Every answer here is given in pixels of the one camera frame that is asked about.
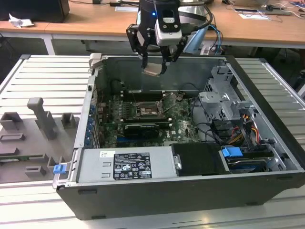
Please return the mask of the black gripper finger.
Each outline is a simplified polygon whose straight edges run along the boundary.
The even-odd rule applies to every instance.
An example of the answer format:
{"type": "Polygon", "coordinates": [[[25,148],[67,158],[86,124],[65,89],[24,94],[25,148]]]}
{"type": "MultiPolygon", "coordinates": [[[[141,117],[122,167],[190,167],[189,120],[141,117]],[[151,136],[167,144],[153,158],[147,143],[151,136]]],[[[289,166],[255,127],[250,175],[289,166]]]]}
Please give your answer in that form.
{"type": "Polygon", "coordinates": [[[171,62],[176,62],[181,53],[183,52],[188,41],[187,36],[183,36],[177,45],[171,46],[161,46],[161,54],[162,54],[162,68],[160,74],[164,74],[167,70],[167,66],[171,62]]]}
{"type": "Polygon", "coordinates": [[[142,37],[139,31],[139,25],[130,24],[126,29],[127,38],[131,49],[137,53],[142,60],[142,69],[144,70],[148,64],[148,42],[142,37]]]}

